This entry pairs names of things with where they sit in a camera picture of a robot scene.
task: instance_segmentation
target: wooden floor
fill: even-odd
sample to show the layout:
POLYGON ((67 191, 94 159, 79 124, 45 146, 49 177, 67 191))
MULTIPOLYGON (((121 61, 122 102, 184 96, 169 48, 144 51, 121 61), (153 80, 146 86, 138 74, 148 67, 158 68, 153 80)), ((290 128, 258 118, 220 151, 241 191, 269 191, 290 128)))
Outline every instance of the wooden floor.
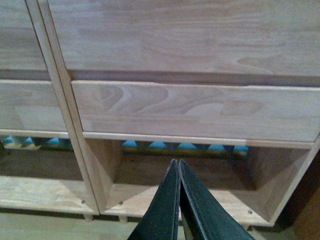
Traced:
MULTIPOLYGON (((81 215, 22 212, 0 209, 1 240, 126 240, 137 222, 122 224, 116 218, 98 216, 92 222, 81 215)), ((178 239, 184 240, 183 228, 178 229, 178 239)), ((256 240, 297 240, 291 227, 252 228, 256 240)))

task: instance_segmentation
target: wooden shelf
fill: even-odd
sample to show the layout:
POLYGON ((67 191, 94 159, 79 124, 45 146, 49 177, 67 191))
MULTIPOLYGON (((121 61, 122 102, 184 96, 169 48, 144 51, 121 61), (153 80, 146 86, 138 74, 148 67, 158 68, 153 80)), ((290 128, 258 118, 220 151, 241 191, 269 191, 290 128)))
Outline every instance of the wooden shelf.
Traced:
POLYGON ((4 136, 23 136, 23 137, 39 137, 39 138, 59 138, 69 139, 66 131, 38 131, 38 130, 16 130, 16 129, 0 129, 0 135, 4 136))
POLYGON ((10 150, 0 160, 0 207, 97 214, 73 152, 10 150))
MULTIPOLYGON (((142 217, 172 157, 123 155, 105 215, 142 217)), ((184 158, 212 195, 240 224, 271 226, 244 160, 184 158)))
POLYGON ((195 136, 170 136, 170 135, 151 135, 151 134, 129 134, 129 133, 110 133, 110 132, 90 132, 84 131, 86 139, 109 139, 109 140, 129 140, 168 143, 194 143, 194 144, 222 144, 222 145, 241 145, 248 147, 270 147, 270 148, 293 148, 311 149, 314 142, 309 141, 279 141, 279 140, 254 140, 239 138, 218 138, 218 137, 195 137, 195 136))

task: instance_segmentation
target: wooden drawer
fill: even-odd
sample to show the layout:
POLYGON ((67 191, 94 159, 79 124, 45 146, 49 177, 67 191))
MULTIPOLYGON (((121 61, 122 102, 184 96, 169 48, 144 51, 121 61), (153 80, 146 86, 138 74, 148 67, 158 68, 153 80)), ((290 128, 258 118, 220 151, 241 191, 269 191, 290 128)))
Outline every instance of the wooden drawer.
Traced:
POLYGON ((24 0, 0 1, 0 70, 46 70, 24 0))
POLYGON ((48 2, 69 70, 320 76, 319 1, 48 2))
POLYGON ((85 132, 313 142, 320 88, 72 82, 85 132))
POLYGON ((0 113, 0 129, 67 131, 50 81, 0 80, 0 113))

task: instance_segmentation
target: open shelf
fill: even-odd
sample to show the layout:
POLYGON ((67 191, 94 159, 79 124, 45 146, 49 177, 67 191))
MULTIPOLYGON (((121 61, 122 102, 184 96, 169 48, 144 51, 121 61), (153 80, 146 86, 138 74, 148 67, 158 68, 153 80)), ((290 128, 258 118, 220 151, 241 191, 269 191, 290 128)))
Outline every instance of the open shelf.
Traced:
POLYGON ((0 165, 0 207, 96 214, 73 152, 10 149, 0 165))
POLYGON ((178 151, 152 154, 150 149, 128 154, 120 140, 85 141, 90 158, 102 168, 97 174, 104 194, 99 210, 104 215, 142 217, 170 161, 184 159, 238 223, 265 227, 275 224, 320 144, 318 139, 312 149, 251 146, 245 156, 232 152, 227 158, 217 158, 178 156, 178 151))
MULTIPOLYGON (((124 154, 109 192, 105 215, 142 217, 174 157, 124 154)), ((223 208, 240 224, 270 226, 246 162, 183 158, 223 208)))

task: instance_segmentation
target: drawer front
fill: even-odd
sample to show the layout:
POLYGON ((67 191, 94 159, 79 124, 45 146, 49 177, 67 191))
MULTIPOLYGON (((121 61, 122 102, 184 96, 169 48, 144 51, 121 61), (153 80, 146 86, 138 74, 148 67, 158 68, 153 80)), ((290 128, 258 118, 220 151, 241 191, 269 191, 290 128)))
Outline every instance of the drawer front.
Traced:
POLYGON ((85 132, 313 142, 320 88, 72 82, 85 132))
POLYGON ((320 76, 319 1, 48 2, 70 70, 320 76))
POLYGON ((24 0, 0 1, 0 70, 46 70, 24 0))
POLYGON ((0 129, 66 132, 52 83, 0 80, 0 129))

